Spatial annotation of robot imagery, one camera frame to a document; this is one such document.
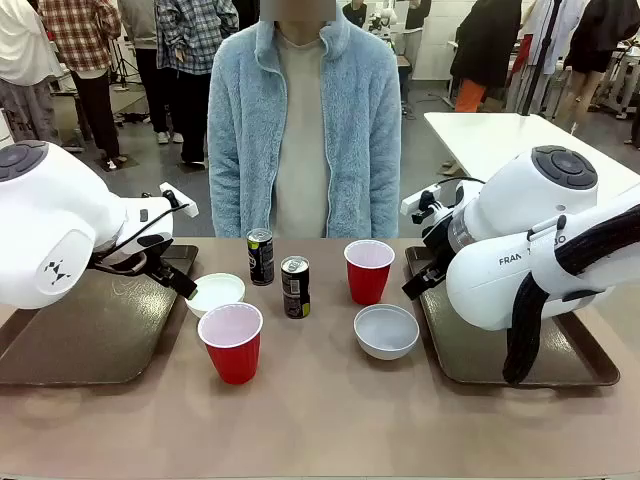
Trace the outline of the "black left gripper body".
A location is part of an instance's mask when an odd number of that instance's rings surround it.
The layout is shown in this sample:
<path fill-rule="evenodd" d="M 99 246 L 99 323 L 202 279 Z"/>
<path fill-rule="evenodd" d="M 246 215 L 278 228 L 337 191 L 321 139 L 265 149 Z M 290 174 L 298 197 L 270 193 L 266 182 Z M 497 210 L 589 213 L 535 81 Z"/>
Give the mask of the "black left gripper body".
<path fill-rule="evenodd" d="M 133 255 L 132 275 L 146 275 L 154 281 L 170 281 L 173 278 L 173 266 L 163 258 L 169 247 L 170 243 L 160 243 Z"/>

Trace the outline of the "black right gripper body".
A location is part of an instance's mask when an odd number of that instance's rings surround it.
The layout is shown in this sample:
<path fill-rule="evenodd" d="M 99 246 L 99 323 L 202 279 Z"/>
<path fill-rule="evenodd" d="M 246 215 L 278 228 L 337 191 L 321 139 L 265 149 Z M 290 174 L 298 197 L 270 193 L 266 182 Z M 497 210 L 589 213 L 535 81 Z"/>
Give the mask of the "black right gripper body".
<path fill-rule="evenodd" d="M 452 214 L 448 213 L 423 230 L 423 243 L 432 254 L 432 264 L 438 270 L 446 270 L 456 254 L 448 234 L 451 221 Z"/>

